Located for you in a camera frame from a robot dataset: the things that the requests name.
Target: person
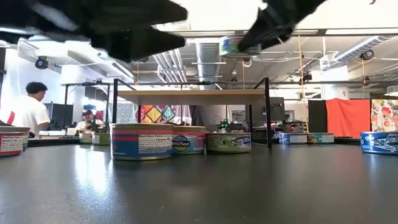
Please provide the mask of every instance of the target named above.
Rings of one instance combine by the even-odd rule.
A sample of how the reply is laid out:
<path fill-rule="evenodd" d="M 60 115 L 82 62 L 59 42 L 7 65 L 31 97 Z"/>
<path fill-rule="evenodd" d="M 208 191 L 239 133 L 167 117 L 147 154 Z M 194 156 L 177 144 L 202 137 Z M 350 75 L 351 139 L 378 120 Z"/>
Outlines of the person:
<path fill-rule="evenodd" d="M 83 118 L 84 121 L 80 121 L 77 125 L 76 128 L 79 130 L 86 130 L 87 128 L 89 128 L 89 126 L 91 125 L 91 121 L 95 120 L 95 123 L 98 125 L 104 125 L 104 123 L 102 122 L 102 120 L 100 119 L 96 119 L 93 112 L 91 110 L 87 110 L 86 112 L 83 113 Z"/>
<path fill-rule="evenodd" d="M 41 82 L 30 82 L 25 89 L 27 95 L 15 102 L 9 123 L 17 127 L 29 127 L 35 138 L 39 138 L 40 130 L 50 123 L 49 112 L 41 103 L 47 87 Z"/>

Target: wooden platform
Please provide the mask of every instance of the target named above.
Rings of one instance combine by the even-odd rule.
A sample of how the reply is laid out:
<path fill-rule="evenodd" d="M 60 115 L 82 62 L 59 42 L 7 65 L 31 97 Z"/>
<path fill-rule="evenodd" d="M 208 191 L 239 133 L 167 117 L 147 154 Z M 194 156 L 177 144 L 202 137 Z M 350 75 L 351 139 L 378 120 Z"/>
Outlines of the wooden platform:
<path fill-rule="evenodd" d="M 264 98 L 264 90 L 118 91 L 137 105 L 250 105 Z"/>

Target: white shirt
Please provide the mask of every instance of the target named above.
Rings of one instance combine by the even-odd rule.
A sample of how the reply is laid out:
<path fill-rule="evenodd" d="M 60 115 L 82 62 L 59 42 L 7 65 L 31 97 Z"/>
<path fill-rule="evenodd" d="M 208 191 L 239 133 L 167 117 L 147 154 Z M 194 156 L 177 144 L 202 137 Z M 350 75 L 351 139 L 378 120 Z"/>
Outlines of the white shirt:
<path fill-rule="evenodd" d="M 49 123 L 49 112 L 41 102 L 30 96 L 20 97 L 13 106 L 15 113 L 14 121 L 11 125 L 17 127 L 30 127 L 30 131 L 39 138 L 40 128 L 38 124 Z"/>
<path fill-rule="evenodd" d="M 98 124 L 98 125 L 104 125 L 102 120 L 98 120 L 98 119 L 95 119 L 95 123 Z M 84 129 L 86 129 L 87 125 L 88 124 L 86 124 L 86 121 L 80 121 L 79 123 L 77 123 L 76 129 L 84 130 Z"/>

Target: black hair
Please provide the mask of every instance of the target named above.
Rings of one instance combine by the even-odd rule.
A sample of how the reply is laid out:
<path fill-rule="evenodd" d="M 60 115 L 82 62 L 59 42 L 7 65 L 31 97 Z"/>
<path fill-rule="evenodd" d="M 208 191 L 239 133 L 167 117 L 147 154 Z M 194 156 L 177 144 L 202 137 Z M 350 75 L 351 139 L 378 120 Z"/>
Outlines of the black hair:
<path fill-rule="evenodd" d="M 41 82 L 30 82 L 25 87 L 28 94 L 36 94 L 41 91 L 47 91 L 47 86 Z"/>
<path fill-rule="evenodd" d="M 94 115 L 93 112 L 91 110 L 87 110 L 86 112 L 84 112 L 82 114 L 82 116 L 88 116 L 88 115 Z"/>

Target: red curtain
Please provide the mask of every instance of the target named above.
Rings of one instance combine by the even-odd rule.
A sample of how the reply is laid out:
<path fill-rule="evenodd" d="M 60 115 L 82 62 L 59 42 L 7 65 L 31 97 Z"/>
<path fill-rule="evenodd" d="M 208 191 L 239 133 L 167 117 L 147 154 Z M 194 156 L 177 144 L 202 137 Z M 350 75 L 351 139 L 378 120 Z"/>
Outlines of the red curtain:
<path fill-rule="evenodd" d="M 360 138 L 360 132 L 370 131 L 370 100 L 326 100 L 328 132 L 335 137 Z"/>

